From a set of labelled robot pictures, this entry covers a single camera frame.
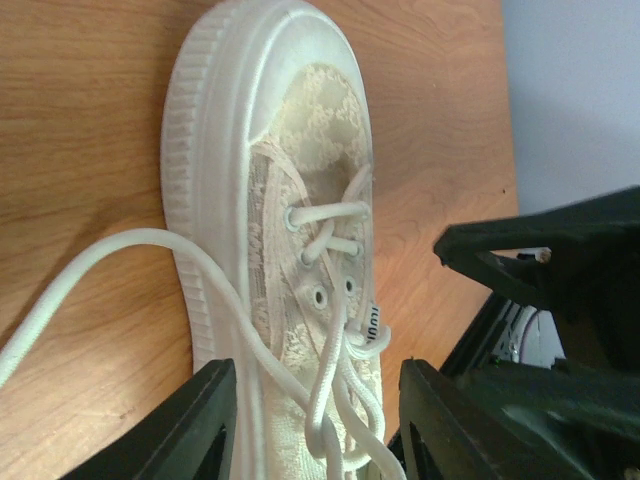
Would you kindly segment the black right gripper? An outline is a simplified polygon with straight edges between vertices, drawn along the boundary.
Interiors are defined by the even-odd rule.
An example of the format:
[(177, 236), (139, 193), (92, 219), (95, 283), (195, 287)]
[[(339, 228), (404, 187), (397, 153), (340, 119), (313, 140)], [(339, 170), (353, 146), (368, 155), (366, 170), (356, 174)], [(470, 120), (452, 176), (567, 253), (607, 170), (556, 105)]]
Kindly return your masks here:
[(558, 455), (585, 479), (638, 478), (638, 376), (567, 361), (551, 313), (541, 311), (577, 303), (638, 254), (638, 187), (451, 225), (433, 250), (444, 266), (525, 308), (518, 360), (469, 370), (451, 378), (456, 386), (518, 439)]

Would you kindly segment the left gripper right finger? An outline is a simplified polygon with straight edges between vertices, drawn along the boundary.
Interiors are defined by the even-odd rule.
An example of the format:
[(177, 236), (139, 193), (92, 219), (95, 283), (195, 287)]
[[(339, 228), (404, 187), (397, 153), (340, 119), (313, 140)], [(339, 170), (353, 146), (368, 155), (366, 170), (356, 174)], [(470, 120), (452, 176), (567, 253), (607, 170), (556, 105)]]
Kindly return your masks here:
[(400, 375), (400, 430), (409, 479), (585, 479), (481, 410), (424, 360)]

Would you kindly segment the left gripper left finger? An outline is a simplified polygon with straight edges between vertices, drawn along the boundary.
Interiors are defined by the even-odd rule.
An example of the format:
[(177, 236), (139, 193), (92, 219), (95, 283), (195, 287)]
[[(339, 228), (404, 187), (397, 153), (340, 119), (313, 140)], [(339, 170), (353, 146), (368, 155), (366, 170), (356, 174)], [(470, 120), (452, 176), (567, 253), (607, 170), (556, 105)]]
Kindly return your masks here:
[(228, 479), (236, 424), (231, 359), (212, 360), (66, 479)]

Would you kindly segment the white shoelace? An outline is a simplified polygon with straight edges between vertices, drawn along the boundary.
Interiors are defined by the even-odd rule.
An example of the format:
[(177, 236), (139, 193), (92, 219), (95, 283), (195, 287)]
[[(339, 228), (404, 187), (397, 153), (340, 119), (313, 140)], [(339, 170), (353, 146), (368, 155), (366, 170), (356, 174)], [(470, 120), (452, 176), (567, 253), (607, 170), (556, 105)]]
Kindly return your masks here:
[(7, 381), (32, 348), (65, 297), (80, 279), (105, 257), (128, 247), (153, 245), (190, 259), (222, 295), (242, 337), (262, 368), (305, 412), (305, 440), (309, 452), (326, 462), (330, 479), (341, 479), (367, 460), (387, 479), (405, 473), (394, 454), (383, 445), (382, 408), (356, 376), (354, 359), (369, 359), (389, 344), (391, 332), (383, 327), (377, 339), (366, 342), (347, 330), (347, 298), (340, 276), (331, 272), (334, 286), (333, 316), (311, 389), (306, 389), (267, 349), (251, 323), (238, 293), (217, 263), (192, 241), (170, 231), (139, 228), (106, 237), (73, 259), (45, 289), (31, 311), (1, 350), (1, 379)]

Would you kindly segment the white lace sneaker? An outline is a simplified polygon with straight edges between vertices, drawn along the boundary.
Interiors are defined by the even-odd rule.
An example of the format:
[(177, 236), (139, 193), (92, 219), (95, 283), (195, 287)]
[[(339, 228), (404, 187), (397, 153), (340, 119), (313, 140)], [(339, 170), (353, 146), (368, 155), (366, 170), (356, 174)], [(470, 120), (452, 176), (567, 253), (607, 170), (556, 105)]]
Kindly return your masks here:
[(271, 361), (177, 255), (194, 368), (236, 368), (232, 477), (326, 478), (324, 414), (345, 477), (381, 478), (390, 331), (375, 302), (369, 112), (342, 31), (304, 1), (218, 3), (176, 59), (160, 159), (168, 229), (219, 265)]

